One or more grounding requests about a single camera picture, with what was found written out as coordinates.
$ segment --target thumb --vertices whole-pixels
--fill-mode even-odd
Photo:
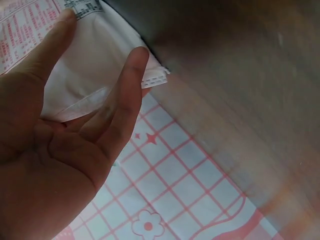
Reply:
[[[76,25],[72,8],[64,9],[43,41],[12,71],[31,75],[45,85],[57,61],[71,44]]]
[[[0,77],[0,163],[31,142],[43,107],[44,87],[72,42],[76,25],[73,10],[65,9],[43,41],[18,66]]]

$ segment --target wooden table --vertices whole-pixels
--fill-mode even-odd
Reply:
[[[106,1],[172,71],[153,95],[284,239],[319,239],[320,1]]]

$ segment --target pink flower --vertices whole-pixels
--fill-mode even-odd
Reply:
[[[138,220],[132,223],[132,231],[144,240],[153,240],[155,237],[161,236],[165,232],[165,228],[161,225],[161,216],[158,213],[150,213],[142,210],[139,213]]]

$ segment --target pink grid pattern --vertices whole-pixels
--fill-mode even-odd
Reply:
[[[116,162],[57,240],[282,239],[151,95]]]

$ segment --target hand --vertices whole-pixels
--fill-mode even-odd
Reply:
[[[46,81],[70,45],[67,9],[17,67],[0,77],[0,239],[51,239],[93,199],[130,139],[149,53],[134,49],[103,107],[63,129],[40,120]]]

